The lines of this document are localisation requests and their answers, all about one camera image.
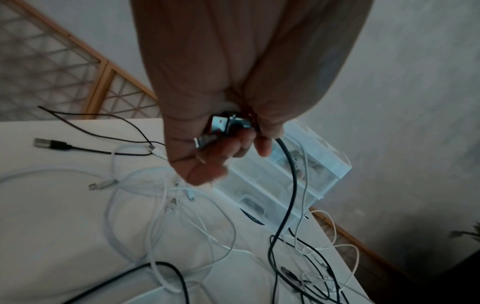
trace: table surface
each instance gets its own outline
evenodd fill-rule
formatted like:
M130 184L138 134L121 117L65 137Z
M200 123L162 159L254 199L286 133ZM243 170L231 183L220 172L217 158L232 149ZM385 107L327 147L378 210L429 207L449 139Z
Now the table surface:
M161 119L132 119L150 140L163 141ZM73 121L97 134L142 140L141 135L121 120ZM117 141L84 134L60 121L0 123L0 174L38 165L75 164L98 171L109 171L109 155L81 151L54 151L35 148L35 137L66 141L69 144L111 151ZM168 166L155 156L118 156L120 172ZM0 184L0 302L59 303L79 293L82 286L114 275L128 265L113 251L103 234L103 213L112 189L89 191L88 185L97 177L76 172L40 172L25 175ZM269 236L264 227L250 221L236 206L215 196L211 185L201 189L212 193L215 201L233 220L237 229L236 249L253 252L268 265ZM223 244L232 241L232 229L221 213L206 200L195 200L199 214L209 233ZM113 227L119 239L132 252L144 252L144 233L150 219L152 200L124 195L113 213ZM210 262L207 241L198 231L181 223L179 217L167 219L168 225L158 244L157 256L180 270ZM331 242L310 216L299 232L313 246L329 246ZM299 275L285 245L275 246L278 266ZM339 282L351 273L333 248L323 250ZM306 271L312 271L304 259L296 261ZM274 276L250 255L233 252L227 260L215 265L204 282L205 290L190 291L192 303L270 303ZM278 303L300 303L298 294L279 284ZM355 278L349 286L364 293ZM88 298L89 303L122 303L156 285L147 271L133 274ZM346 289L350 303L368 301ZM160 290L135 303L183 303L183 296Z

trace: plastic storage box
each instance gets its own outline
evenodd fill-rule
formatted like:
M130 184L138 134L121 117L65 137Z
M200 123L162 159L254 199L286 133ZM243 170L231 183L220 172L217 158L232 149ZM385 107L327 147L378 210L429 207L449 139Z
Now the plastic storage box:
M295 205L285 229L296 223L301 216L302 195L305 189L305 165L302 150L308 157L308 190L304 211L325 194L352 168L347 156L328 144L308 127L291 121L284 126L282 138L295 162L298 189ZM243 158L231 160L226 179L214 185L216 191L237 204L240 209L272 231L280 225L292 197L292 173L287 158L278 143L274 142L272 153L263 158L255 149L250 149Z

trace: paper screen panel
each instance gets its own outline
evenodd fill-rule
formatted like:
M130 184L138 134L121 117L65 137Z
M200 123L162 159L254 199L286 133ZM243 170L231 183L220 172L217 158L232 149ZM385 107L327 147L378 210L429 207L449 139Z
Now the paper screen panel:
M82 112L99 67L22 7L0 1L0 121L55 119L37 106Z
M120 74L113 77L98 113L122 118L161 117L157 101ZM98 116L98 119L109 118Z

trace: hand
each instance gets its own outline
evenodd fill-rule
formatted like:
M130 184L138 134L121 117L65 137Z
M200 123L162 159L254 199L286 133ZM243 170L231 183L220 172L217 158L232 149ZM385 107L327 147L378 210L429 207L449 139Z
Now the hand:
M327 92L372 0L132 0L143 63L164 119L168 159L192 185L226 175L254 143L268 156L283 124ZM240 130L201 150L210 116L249 109Z

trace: wall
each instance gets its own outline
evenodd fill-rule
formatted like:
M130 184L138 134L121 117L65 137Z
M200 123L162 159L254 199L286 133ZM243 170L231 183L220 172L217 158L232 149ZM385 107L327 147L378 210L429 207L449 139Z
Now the wall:
M29 0L148 83L126 0ZM317 206L419 281L479 248L480 2L377 0L346 65L301 119L353 170Z

